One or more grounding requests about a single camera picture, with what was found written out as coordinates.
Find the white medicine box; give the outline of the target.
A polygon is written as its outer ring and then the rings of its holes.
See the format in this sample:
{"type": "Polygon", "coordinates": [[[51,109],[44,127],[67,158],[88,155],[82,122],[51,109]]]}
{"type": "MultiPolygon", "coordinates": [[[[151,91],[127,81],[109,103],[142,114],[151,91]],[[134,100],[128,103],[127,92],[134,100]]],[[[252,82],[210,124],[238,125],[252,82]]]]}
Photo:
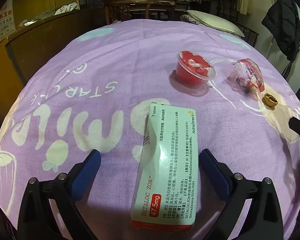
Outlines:
{"type": "Polygon", "coordinates": [[[193,228],[198,155],[195,110],[151,103],[130,212],[132,227],[167,232],[193,228]]]}

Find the clear pink plastic bag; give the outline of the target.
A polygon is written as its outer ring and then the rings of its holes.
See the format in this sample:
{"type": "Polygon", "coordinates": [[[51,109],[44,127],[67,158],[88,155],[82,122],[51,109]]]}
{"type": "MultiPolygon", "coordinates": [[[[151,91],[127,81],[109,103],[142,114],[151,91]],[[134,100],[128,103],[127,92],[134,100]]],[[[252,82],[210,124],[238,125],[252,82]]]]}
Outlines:
{"type": "Polygon", "coordinates": [[[260,68],[251,59],[241,59],[234,63],[235,83],[239,87],[264,91],[264,81],[260,68]]]}

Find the gold bottle cap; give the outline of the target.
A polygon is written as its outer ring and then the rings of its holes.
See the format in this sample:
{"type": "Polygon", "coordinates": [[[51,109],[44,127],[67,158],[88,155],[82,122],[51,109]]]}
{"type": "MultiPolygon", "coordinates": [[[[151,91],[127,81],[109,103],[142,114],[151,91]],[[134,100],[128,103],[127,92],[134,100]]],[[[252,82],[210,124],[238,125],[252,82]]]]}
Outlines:
{"type": "Polygon", "coordinates": [[[270,108],[273,108],[276,105],[278,105],[277,99],[269,93],[265,93],[262,100],[270,108]]]}

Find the purple printed bed blanket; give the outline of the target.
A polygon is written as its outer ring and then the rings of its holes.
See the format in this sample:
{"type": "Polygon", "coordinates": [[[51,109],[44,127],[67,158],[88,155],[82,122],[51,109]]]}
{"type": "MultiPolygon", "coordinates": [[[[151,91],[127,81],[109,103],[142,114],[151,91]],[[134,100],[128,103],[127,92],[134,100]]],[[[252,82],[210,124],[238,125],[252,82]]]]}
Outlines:
{"type": "Polygon", "coordinates": [[[198,147],[246,178],[273,180],[284,238],[300,211],[300,137],[288,127],[300,101],[256,49],[235,36],[185,22],[132,20],[72,40],[34,74],[0,129],[0,207],[13,226],[27,181],[68,172],[92,149],[102,162],[89,195],[77,206],[99,239],[202,239],[223,203],[206,177],[188,233],[137,230],[130,208],[149,105],[196,111],[198,147]],[[178,54],[202,56],[216,71],[197,88],[175,78],[178,54]],[[251,59],[264,91],[236,85],[234,63],[251,59]],[[265,93],[278,105],[268,107],[265,93]]]}

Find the red plastic jelly cup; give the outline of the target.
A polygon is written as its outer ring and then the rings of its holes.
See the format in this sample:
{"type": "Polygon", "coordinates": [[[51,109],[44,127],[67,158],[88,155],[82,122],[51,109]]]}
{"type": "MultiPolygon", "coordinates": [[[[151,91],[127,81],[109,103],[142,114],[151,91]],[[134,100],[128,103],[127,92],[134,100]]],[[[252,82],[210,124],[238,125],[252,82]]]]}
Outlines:
{"type": "Polygon", "coordinates": [[[178,54],[175,78],[183,85],[191,88],[202,86],[216,75],[213,66],[202,56],[183,50],[178,54]]]}

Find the black hanging jacket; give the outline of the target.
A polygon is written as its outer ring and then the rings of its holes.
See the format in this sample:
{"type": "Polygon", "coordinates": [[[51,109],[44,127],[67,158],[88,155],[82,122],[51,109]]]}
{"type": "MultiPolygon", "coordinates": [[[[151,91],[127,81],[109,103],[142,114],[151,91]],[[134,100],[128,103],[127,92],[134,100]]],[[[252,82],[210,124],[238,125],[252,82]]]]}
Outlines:
{"type": "Polygon", "coordinates": [[[300,18],[296,3],[277,0],[269,8],[262,25],[273,35],[287,60],[294,61],[300,48],[300,18]]]}

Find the white pillow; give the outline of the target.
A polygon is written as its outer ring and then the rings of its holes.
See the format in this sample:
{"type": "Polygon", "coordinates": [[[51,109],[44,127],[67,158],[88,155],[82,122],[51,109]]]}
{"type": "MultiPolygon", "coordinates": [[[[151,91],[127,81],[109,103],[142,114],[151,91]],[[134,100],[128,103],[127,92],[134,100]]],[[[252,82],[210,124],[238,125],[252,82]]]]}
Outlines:
{"type": "Polygon", "coordinates": [[[218,16],[195,10],[187,10],[187,14],[207,27],[245,37],[237,25],[218,16]]]}

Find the floral folded quilt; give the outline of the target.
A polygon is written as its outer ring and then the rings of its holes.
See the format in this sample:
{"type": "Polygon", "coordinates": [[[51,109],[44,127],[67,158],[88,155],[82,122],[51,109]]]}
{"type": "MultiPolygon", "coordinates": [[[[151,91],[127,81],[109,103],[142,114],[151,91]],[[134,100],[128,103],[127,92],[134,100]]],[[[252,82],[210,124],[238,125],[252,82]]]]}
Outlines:
{"type": "Polygon", "coordinates": [[[202,23],[200,23],[198,20],[194,19],[190,15],[181,15],[180,20],[183,21],[183,22],[187,22],[187,23],[191,23],[191,24],[203,26],[202,23]]]}

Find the wooden glass cabinet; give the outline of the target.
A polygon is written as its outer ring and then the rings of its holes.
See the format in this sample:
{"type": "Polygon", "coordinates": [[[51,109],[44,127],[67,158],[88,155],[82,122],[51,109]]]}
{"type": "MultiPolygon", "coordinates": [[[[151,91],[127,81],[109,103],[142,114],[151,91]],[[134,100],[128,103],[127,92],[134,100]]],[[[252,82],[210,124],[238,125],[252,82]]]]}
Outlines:
{"type": "Polygon", "coordinates": [[[13,0],[15,32],[0,42],[0,124],[29,79],[68,43],[105,24],[89,0],[13,0]],[[76,2],[79,10],[55,15],[76,2]]]}

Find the white cloth on cabinet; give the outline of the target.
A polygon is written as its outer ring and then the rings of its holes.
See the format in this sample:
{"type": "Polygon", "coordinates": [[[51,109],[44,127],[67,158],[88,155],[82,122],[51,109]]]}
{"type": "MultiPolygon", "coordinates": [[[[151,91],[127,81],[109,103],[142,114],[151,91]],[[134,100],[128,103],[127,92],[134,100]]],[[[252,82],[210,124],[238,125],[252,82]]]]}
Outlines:
{"type": "Polygon", "coordinates": [[[71,12],[73,10],[79,10],[79,5],[76,2],[61,6],[59,9],[56,10],[55,15],[71,12]]]}

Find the red white sign board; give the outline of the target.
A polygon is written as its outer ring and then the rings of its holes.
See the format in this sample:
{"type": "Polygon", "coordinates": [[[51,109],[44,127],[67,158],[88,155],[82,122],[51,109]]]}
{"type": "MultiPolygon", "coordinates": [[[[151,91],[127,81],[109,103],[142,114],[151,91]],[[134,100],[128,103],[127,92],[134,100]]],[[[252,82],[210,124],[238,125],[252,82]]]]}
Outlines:
{"type": "Polygon", "coordinates": [[[7,0],[0,9],[0,42],[15,32],[13,0],[7,0]]]}

